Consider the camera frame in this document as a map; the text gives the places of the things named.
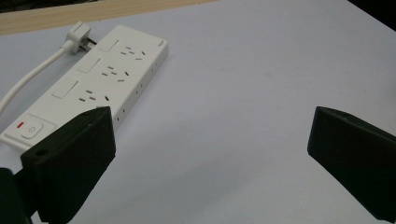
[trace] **power strip side outlet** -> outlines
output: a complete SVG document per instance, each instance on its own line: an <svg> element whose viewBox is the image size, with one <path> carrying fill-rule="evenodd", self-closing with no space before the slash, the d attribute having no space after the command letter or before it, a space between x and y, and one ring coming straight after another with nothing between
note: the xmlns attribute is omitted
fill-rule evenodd
<svg viewBox="0 0 396 224"><path fill-rule="evenodd" d="M110 106L116 131L168 54L167 41L118 25L0 134L28 150L76 115Z"/></svg>

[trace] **power strip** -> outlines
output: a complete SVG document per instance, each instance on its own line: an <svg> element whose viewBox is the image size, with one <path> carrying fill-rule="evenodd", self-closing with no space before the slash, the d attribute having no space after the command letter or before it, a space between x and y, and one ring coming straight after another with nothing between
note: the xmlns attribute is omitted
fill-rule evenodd
<svg viewBox="0 0 396 224"><path fill-rule="evenodd" d="M110 106L116 131L168 54L167 42L117 26L0 135L28 150L76 115Z"/></svg>

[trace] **white surface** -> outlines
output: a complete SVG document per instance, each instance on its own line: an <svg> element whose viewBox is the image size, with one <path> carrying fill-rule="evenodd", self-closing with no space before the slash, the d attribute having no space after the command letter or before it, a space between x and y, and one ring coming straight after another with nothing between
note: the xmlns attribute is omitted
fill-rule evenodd
<svg viewBox="0 0 396 224"><path fill-rule="evenodd" d="M25 151L78 114L98 106L111 107L116 131L167 53L165 40L126 26L115 27L2 132L0 140ZM35 129L32 137L21 134L25 128L20 124L30 121L41 122L46 132Z"/></svg>
<svg viewBox="0 0 396 224"><path fill-rule="evenodd" d="M168 40L169 57L72 223L386 223L306 147L317 105L396 134L395 32L345 0L220 0L93 22L93 39L119 23ZM1 36L0 95L68 28ZM77 60L33 80L0 128ZM18 156L0 145L1 166Z"/></svg>

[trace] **table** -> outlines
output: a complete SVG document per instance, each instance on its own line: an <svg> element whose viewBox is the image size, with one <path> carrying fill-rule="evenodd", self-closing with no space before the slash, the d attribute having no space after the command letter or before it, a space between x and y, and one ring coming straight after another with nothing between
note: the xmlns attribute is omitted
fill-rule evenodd
<svg viewBox="0 0 396 224"><path fill-rule="evenodd" d="M77 21L99 21L213 1L215 0L106 0L2 13L0 14L0 35L69 25Z"/></svg>

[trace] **black plastic block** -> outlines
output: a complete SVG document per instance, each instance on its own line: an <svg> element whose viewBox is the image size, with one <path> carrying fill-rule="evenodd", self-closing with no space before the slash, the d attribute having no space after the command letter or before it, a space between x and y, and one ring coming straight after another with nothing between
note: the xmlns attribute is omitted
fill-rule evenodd
<svg viewBox="0 0 396 224"><path fill-rule="evenodd" d="M14 174L6 168L0 168L0 180L0 223L29 223Z"/></svg>
<svg viewBox="0 0 396 224"><path fill-rule="evenodd" d="M23 153L23 169L35 177L41 220L69 222L115 153L109 107L80 114Z"/></svg>
<svg viewBox="0 0 396 224"><path fill-rule="evenodd" d="M348 113L318 107L308 153L374 217L396 221L396 137Z"/></svg>

